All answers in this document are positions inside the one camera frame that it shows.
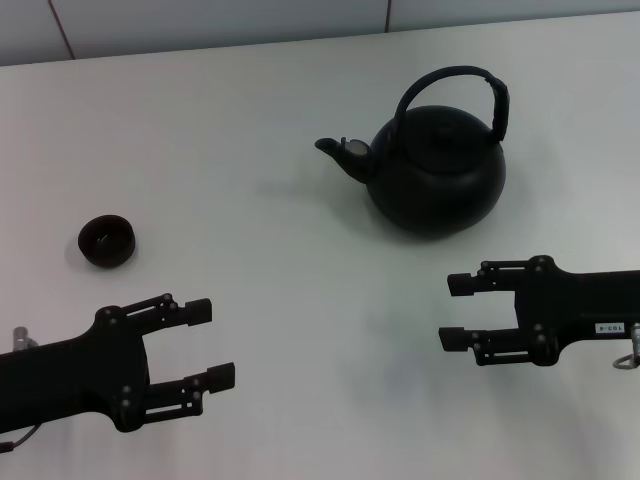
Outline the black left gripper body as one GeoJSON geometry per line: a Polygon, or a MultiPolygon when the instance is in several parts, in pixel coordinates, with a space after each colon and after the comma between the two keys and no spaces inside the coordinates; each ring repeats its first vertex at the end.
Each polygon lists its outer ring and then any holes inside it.
{"type": "Polygon", "coordinates": [[[120,432],[145,423],[150,385],[143,331],[116,306],[64,341],[1,356],[1,431],[84,413],[107,416],[120,432]]]}

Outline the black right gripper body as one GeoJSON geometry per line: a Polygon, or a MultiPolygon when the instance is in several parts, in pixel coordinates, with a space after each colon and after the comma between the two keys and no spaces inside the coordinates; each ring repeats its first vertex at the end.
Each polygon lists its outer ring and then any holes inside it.
{"type": "Polygon", "coordinates": [[[549,256],[528,261],[515,291],[519,331],[531,362],[552,366],[568,345],[590,340],[632,342],[639,362],[639,272],[570,273],[549,256]]]}

